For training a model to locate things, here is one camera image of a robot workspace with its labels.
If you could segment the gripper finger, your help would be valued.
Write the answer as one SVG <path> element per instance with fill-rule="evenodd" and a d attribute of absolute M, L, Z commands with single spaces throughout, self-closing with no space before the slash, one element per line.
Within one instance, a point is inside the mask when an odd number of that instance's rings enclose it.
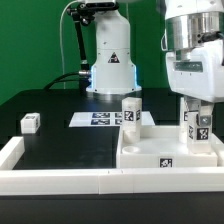
<path fill-rule="evenodd" d="M 185 96 L 184 101 L 188 112 L 198 112 L 201 101 L 197 98 Z"/>
<path fill-rule="evenodd" d="M 198 109 L 198 125 L 200 127 L 210 126 L 212 124 L 212 112 L 214 104 L 207 101 L 201 101 Z"/>

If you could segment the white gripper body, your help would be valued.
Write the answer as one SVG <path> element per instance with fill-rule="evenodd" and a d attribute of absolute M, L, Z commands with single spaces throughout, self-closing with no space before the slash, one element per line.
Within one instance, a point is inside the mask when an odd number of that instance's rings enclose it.
<path fill-rule="evenodd" d="M 173 92 L 200 100 L 224 102 L 224 42 L 206 42 L 190 52 L 190 60 L 166 54 L 168 82 Z"/>

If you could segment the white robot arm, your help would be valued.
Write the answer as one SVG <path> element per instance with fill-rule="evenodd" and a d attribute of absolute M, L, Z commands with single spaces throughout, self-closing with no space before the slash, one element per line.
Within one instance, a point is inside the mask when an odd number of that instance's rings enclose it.
<path fill-rule="evenodd" d="M 161 48 L 171 90 L 185 96 L 197 124 L 209 126 L 213 105 L 224 101 L 224 0 L 164 0 L 165 30 Z M 85 0 L 96 15 L 98 57 L 95 84 L 115 65 L 126 70 L 129 37 L 116 0 Z"/>

